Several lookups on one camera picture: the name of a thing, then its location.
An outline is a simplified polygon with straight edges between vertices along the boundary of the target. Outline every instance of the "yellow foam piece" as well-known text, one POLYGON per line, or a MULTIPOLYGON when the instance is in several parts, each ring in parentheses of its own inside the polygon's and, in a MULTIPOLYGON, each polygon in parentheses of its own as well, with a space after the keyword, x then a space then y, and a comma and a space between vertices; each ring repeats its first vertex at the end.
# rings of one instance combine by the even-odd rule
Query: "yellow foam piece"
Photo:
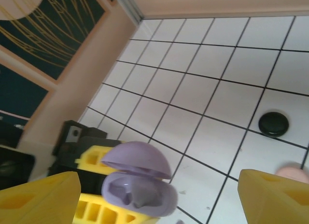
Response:
POLYGON ((0 224, 70 224, 81 185, 63 172, 0 191, 0 224))
POLYGON ((81 155, 80 159, 75 160, 75 163, 78 164, 77 168, 104 175, 109 175, 112 172, 116 172, 116 169, 101 163, 103 156, 111 149, 112 147, 98 145, 91 146, 81 155))
POLYGON ((309 224, 309 184, 244 169, 238 193, 248 224, 309 224))
POLYGON ((141 224, 158 218, 126 210, 108 203, 100 195, 81 194, 74 215, 73 224, 141 224))

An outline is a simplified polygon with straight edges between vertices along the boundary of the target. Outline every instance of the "gray object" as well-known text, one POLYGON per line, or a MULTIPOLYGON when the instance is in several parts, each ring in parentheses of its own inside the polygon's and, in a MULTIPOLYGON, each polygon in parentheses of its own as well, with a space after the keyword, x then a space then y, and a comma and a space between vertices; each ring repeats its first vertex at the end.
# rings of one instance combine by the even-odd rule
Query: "gray object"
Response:
POLYGON ((164 217, 177 207, 175 188, 158 178, 170 179, 168 161, 154 146, 144 142, 122 143, 110 150, 102 163, 119 169, 102 186, 104 199, 153 217, 164 217))

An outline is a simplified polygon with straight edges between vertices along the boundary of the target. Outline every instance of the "yellow toy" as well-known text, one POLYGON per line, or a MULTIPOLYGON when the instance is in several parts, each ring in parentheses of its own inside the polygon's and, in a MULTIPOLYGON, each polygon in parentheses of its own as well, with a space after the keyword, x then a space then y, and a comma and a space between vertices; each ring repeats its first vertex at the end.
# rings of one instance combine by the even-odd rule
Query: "yellow toy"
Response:
POLYGON ((238 193, 248 224, 309 224, 309 184, 245 169, 238 193))
POLYGON ((107 165, 101 163, 101 159, 103 158, 103 156, 111 149, 112 147, 96 145, 91 146, 81 155, 80 159, 75 160, 75 163, 78 164, 77 168, 104 175, 109 175, 112 172, 116 172, 116 169, 108 167, 107 165))
POLYGON ((81 185, 64 172, 0 191, 1 224, 70 224, 81 185))
POLYGON ((102 196, 81 194, 73 224, 155 224, 158 218, 114 206, 102 196))

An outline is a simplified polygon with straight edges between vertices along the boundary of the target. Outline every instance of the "black puck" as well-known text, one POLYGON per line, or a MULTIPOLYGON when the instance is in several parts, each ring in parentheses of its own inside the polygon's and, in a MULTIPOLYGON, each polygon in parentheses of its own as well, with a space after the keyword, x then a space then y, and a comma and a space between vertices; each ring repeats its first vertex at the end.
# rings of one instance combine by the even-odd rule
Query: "black puck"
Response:
POLYGON ((259 128, 268 137, 280 137, 289 129, 289 121, 281 113, 268 112, 260 118, 259 128))

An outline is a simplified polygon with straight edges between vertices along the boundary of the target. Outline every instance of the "pink round object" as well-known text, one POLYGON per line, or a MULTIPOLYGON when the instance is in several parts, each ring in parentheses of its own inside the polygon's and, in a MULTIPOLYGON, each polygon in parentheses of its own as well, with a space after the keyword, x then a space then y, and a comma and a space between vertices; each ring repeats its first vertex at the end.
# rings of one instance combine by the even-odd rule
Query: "pink round object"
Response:
POLYGON ((309 176, 299 168, 284 167, 276 172, 277 176, 309 184, 309 176))

